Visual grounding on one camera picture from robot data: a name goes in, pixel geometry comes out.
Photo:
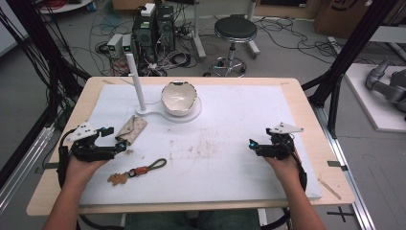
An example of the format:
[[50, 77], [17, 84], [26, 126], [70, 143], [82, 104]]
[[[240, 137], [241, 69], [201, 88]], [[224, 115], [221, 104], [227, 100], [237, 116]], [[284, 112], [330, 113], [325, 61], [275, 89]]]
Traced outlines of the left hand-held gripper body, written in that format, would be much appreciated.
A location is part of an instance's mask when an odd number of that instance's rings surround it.
[[78, 160], [85, 162], [94, 162], [110, 160], [116, 154], [112, 154], [111, 147], [99, 147], [95, 144], [99, 137], [96, 137], [96, 130], [89, 122], [83, 122], [67, 135], [66, 140], [72, 144], [70, 153]]

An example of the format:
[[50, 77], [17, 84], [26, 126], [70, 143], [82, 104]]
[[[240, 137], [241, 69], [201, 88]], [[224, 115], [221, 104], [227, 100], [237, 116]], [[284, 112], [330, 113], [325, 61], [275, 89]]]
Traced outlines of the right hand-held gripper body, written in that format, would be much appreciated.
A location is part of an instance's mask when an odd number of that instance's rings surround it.
[[293, 133], [303, 132], [302, 127], [292, 126], [286, 123], [279, 123], [272, 128], [270, 136], [270, 145], [264, 145], [264, 149], [255, 150], [257, 156], [271, 157], [283, 160], [295, 151]]

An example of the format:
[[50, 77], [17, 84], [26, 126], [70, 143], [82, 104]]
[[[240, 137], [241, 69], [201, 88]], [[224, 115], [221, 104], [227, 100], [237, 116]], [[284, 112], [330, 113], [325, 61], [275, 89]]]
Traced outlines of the beige fabric pouch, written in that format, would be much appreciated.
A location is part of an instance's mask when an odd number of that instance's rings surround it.
[[125, 142], [128, 146], [131, 146], [146, 126], [146, 120], [141, 117], [131, 116], [115, 136], [115, 139], [119, 142]]

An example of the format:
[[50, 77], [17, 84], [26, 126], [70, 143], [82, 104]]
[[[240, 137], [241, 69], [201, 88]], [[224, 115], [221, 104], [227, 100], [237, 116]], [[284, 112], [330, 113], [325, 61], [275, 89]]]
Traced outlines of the keychain with olive cord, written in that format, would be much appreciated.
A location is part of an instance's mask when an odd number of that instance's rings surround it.
[[123, 173], [113, 173], [107, 178], [107, 181], [110, 182], [113, 186], [117, 186], [119, 184], [125, 184], [129, 178], [138, 177], [140, 175], [147, 174], [150, 171], [163, 168], [166, 165], [167, 165], [167, 160], [165, 158], [160, 158], [148, 166], [130, 169], [129, 171], [123, 172]]

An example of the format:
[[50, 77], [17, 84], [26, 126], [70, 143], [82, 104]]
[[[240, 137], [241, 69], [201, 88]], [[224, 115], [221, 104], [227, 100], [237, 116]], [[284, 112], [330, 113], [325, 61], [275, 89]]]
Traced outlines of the person's right hand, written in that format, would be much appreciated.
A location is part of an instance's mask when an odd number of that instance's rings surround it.
[[276, 177], [286, 190], [288, 188], [301, 189], [299, 169], [297, 163], [291, 156], [283, 160], [265, 157], [264, 160], [272, 167]]

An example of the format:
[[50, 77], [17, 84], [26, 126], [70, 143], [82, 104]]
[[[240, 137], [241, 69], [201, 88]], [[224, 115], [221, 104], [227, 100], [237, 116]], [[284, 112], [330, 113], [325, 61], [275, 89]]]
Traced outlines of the white foam mat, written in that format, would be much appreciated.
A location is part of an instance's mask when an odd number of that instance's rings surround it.
[[[282, 89], [264, 85], [199, 85], [202, 111], [178, 124], [159, 115], [127, 152], [94, 174], [81, 197], [83, 205], [158, 204], [278, 200], [281, 184], [269, 165], [249, 149], [253, 139], [266, 145], [268, 127], [293, 124]], [[160, 158], [163, 168], [113, 186], [113, 173], [148, 166]]]

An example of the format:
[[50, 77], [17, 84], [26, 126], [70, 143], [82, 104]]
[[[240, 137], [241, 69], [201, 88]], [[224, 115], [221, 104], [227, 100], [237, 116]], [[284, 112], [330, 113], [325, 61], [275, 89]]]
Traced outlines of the white stand with pole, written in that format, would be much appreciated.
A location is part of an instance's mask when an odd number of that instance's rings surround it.
[[200, 98], [198, 97], [198, 94], [197, 94], [197, 100], [195, 102], [195, 106], [194, 106], [192, 112], [189, 115], [181, 116], [181, 117], [170, 115], [165, 110], [165, 108], [161, 102], [161, 92], [163, 89], [160, 92], [160, 99], [157, 103], [146, 103], [143, 88], [141, 85], [141, 80], [140, 80], [140, 77], [138, 74], [137, 65], [135, 63], [135, 58], [132, 54], [125, 54], [125, 58], [127, 60], [129, 71], [130, 71], [130, 73], [128, 75], [133, 80], [133, 82], [131, 84], [135, 88], [135, 92], [136, 92], [137, 99], [139, 102], [139, 107], [136, 109], [136, 113], [139, 116], [159, 115], [170, 122], [183, 124], [183, 123], [191, 122], [192, 120], [196, 119], [200, 115], [200, 113], [202, 111], [202, 102], [201, 102]]

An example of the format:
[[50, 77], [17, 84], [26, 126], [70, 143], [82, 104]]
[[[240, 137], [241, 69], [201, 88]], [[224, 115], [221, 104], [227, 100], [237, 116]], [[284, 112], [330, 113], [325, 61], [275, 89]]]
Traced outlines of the wooden table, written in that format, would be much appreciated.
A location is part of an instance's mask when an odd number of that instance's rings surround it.
[[[75, 128], [84, 121], [91, 121], [93, 114], [102, 112], [99, 99], [104, 91], [113, 85], [132, 83], [129, 77], [93, 77], [86, 84], [74, 108], [67, 126]], [[142, 77], [141, 85], [146, 103], [154, 97], [146, 92], [146, 88], [166, 86], [170, 77]], [[325, 134], [311, 108], [299, 82], [293, 78], [203, 78], [188, 77], [186, 79], [195, 89], [199, 85], [264, 85], [278, 86], [288, 103], [295, 127], [302, 127], [303, 132], [294, 135], [297, 153], [300, 155], [304, 170], [307, 173], [306, 195], [314, 205], [350, 204], [354, 195], [347, 179], [340, 168], [329, 167], [327, 161], [337, 161]], [[248, 201], [217, 201], [194, 203], [158, 203], [158, 204], [101, 204], [83, 205], [79, 202], [79, 210], [83, 214], [112, 214], [161, 211], [199, 211], [215, 209], [246, 209], [283, 207], [287, 203], [286, 195], [278, 200]]]

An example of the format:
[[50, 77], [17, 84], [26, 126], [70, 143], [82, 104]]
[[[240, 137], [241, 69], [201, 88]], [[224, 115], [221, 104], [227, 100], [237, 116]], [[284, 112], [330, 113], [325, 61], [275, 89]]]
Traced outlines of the grey power supply unit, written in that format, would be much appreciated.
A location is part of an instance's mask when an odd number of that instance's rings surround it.
[[123, 54], [123, 36], [114, 34], [107, 42], [109, 54], [113, 58], [119, 58]]
[[132, 52], [132, 37], [130, 34], [123, 35], [122, 47], [125, 54]]

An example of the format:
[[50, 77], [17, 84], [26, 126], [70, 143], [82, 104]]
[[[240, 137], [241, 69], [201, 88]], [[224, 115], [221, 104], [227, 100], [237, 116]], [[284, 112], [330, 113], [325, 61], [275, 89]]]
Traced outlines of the white platform board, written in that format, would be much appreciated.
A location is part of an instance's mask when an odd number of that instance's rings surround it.
[[406, 113], [388, 102], [385, 97], [365, 86], [373, 64], [354, 63], [346, 73], [347, 82], [366, 112], [375, 130], [406, 133]]

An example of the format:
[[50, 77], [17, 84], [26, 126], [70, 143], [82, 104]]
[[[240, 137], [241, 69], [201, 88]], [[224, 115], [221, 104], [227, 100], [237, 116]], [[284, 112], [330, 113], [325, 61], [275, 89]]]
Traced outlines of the person's legs in jeans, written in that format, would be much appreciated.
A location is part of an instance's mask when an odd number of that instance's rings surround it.
[[261, 230], [256, 209], [139, 213], [126, 216], [124, 230]]

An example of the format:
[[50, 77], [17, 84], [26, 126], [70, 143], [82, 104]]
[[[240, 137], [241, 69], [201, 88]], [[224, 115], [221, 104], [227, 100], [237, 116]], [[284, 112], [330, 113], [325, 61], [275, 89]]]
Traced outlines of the black computer tower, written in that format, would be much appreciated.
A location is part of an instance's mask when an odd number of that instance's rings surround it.
[[141, 16], [144, 6], [136, 9], [134, 24], [132, 27], [133, 38], [137, 44], [139, 58], [143, 61], [155, 62], [155, 44], [157, 41], [156, 10], [152, 16]]
[[173, 6], [161, 6], [158, 8], [156, 19], [161, 47], [166, 51], [173, 51], [175, 49]]

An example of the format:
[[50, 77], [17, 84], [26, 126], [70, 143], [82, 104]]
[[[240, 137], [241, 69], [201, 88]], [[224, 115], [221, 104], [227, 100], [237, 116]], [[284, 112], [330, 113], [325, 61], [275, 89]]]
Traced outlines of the black round stool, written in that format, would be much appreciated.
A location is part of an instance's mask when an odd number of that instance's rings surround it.
[[247, 64], [235, 57], [236, 44], [253, 41], [258, 33], [257, 26], [244, 15], [230, 15], [214, 23], [214, 33], [230, 43], [228, 55], [218, 57], [203, 76], [210, 77], [215, 74], [218, 77], [244, 77]]

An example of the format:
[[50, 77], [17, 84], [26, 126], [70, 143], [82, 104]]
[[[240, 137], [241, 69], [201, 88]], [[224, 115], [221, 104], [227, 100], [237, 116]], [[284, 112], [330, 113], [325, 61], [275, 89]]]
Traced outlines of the aluminium rail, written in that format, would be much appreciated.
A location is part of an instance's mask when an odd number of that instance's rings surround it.
[[8, 208], [11, 200], [29, 175], [39, 156], [47, 147], [54, 133], [55, 128], [53, 126], [42, 128], [30, 142], [28, 148], [22, 151], [22, 159], [0, 189], [0, 216]]
[[327, 141], [332, 149], [332, 152], [337, 158], [337, 161], [339, 161], [342, 165], [347, 165], [348, 167], [347, 171], [342, 172], [344, 173], [344, 176], [349, 183], [351, 191], [354, 194], [354, 202], [351, 204], [351, 208], [352, 211], [354, 212], [359, 228], [361, 230], [376, 230], [370, 212], [351, 173], [350, 166], [340, 146], [340, 143], [338, 139], [334, 138], [331, 132], [327, 129], [327, 113], [323, 108], [317, 108], [313, 106], [312, 109], [321, 125], [323, 133], [327, 137]]

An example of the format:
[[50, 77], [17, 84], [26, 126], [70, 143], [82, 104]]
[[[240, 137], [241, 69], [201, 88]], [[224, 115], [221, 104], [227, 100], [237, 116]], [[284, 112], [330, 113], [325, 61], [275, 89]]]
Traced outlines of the black metal frame post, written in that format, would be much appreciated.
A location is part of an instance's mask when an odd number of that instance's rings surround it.
[[303, 91], [317, 86], [315, 92], [308, 97], [309, 102], [317, 108], [323, 107], [326, 99], [330, 98], [327, 130], [334, 139], [337, 138], [335, 128], [341, 81], [397, 1], [372, 0], [366, 14], [355, 27], [344, 48], [327, 71], [320, 77], [302, 85]]

